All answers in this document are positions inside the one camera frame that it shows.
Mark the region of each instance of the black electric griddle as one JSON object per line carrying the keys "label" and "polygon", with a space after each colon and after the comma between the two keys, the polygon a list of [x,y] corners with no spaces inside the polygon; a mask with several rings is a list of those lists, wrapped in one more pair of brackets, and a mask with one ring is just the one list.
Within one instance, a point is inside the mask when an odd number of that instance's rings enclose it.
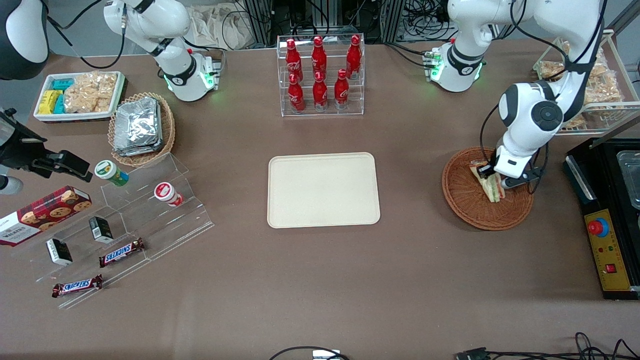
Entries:
{"label": "black electric griddle", "polygon": [[590,139],[567,153],[565,172],[580,210],[605,299],[640,300],[640,210],[632,205],[617,155],[640,152],[640,139]]}

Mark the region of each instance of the coca-cola bottle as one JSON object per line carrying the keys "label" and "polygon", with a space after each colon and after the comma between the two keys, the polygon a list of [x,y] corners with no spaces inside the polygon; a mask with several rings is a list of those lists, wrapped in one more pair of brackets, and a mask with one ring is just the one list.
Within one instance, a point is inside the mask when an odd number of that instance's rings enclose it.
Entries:
{"label": "coca-cola bottle", "polygon": [[289,101],[294,114],[302,114],[305,111],[304,94],[296,74],[289,74]]}
{"label": "coca-cola bottle", "polygon": [[333,94],[335,97],[335,108],[337,108],[338,110],[346,109],[349,97],[349,81],[347,81],[347,70],[338,70],[338,80],[336,80],[335,82]]}
{"label": "coca-cola bottle", "polygon": [[327,89],[324,83],[324,74],[322,72],[316,71],[314,73],[314,79],[316,79],[316,82],[314,83],[314,106],[316,107],[316,111],[318,111],[319,113],[323,113],[328,107],[328,102],[326,100]]}
{"label": "coca-cola bottle", "polygon": [[311,64],[316,71],[326,76],[326,52],[324,51],[322,37],[314,37],[314,50],[311,52]]}
{"label": "coca-cola bottle", "polygon": [[300,53],[296,50],[296,42],[290,38],[287,39],[287,70],[290,74],[295,74],[298,77],[298,81],[302,82],[302,60],[300,59]]}
{"label": "coca-cola bottle", "polygon": [[347,50],[347,78],[357,80],[360,78],[360,59],[362,50],[360,50],[360,37],[353,35],[351,37],[351,46]]}

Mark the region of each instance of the green led light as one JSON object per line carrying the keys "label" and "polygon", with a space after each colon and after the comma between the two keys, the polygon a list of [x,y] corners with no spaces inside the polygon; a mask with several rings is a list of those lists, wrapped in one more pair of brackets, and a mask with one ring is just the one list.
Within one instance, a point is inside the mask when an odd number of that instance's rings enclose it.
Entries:
{"label": "green led light", "polygon": [[433,71],[431,72],[431,80],[438,81],[440,79],[441,68],[442,68],[441,65],[438,65],[435,68],[433,68]]}
{"label": "green led light", "polygon": [[204,86],[208,89],[214,86],[212,75],[200,73],[200,77],[202,78],[202,81],[204,81]]}
{"label": "green led light", "polygon": [[166,86],[169,88],[169,90],[173,91],[173,88],[171,87],[171,83],[169,82],[169,79],[167,79],[165,76],[164,80],[166,81]]}
{"label": "green led light", "polygon": [[480,69],[482,69],[482,63],[478,65],[478,71],[476,72],[476,77],[474,78],[474,81],[478,80],[478,78],[480,77]]}

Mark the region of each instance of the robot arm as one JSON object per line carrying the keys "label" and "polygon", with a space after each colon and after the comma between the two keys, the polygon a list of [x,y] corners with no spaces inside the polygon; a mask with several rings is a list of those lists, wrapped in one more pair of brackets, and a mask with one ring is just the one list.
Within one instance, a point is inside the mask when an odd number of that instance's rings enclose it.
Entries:
{"label": "robot arm", "polygon": [[[49,57],[45,31],[46,7],[40,0],[3,0],[0,4],[0,78],[30,79],[42,71]],[[15,110],[0,109],[0,165],[50,177],[53,172],[92,178],[89,163],[68,151],[47,150],[47,139],[18,123]],[[22,183],[0,177],[0,194],[17,193]]]}
{"label": "robot arm", "polygon": [[211,58],[192,54],[182,40],[191,26],[184,5],[176,0],[114,0],[104,7],[105,21],[113,32],[121,33],[125,11],[125,36],[156,59],[178,99],[195,101],[213,90]]}
{"label": "robot arm", "polygon": [[542,28],[571,44],[564,59],[566,74],[560,81],[511,85],[498,105],[507,131],[481,173],[507,176],[503,181],[506,188],[532,181],[539,171],[525,171],[531,157],[582,107],[600,42],[594,32],[602,31],[596,29],[599,0],[450,0],[448,11],[458,24],[459,34],[455,43],[433,49],[430,57],[435,60],[430,74],[432,81],[452,92],[468,89],[477,78],[492,41],[489,23],[511,24],[513,18],[533,18]]}

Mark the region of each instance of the brown wicker basket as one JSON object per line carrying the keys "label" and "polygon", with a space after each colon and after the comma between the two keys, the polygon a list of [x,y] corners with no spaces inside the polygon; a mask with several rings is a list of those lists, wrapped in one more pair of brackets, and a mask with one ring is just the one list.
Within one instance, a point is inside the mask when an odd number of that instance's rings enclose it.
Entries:
{"label": "brown wicker basket", "polygon": [[[166,101],[158,94],[143,92],[142,94],[136,94],[124,99],[122,102],[133,102],[142,99],[145,96],[153,97],[160,103],[160,116],[162,120],[162,135],[164,138],[164,147],[160,151],[148,152],[146,154],[134,155],[134,156],[120,156],[115,151],[111,152],[111,155],[117,162],[123,165],[129,165],[131,167],[140,167],[150,161],[153,161],[167,152],[171,151],[173,142],[175,141],[175,122],[173,121],[173,113],[169,108]],[[113,139],[115,137],[115,113],[111,115],[109,121],[109,144],[113,147]]]}
{"label": "brown wicker basket", "polygon": [[[487,156],[494,149],[485,147]],[[484,157],[480,147],[470,147],[455,154],[442,172],[442,191],[451,209],[462,220],[483,230],[506,230],[517,226],[531,212],[533,195],[526,186],[505,190],[500,202],[490,202],[480,182],[471,173],[471,161]]]}

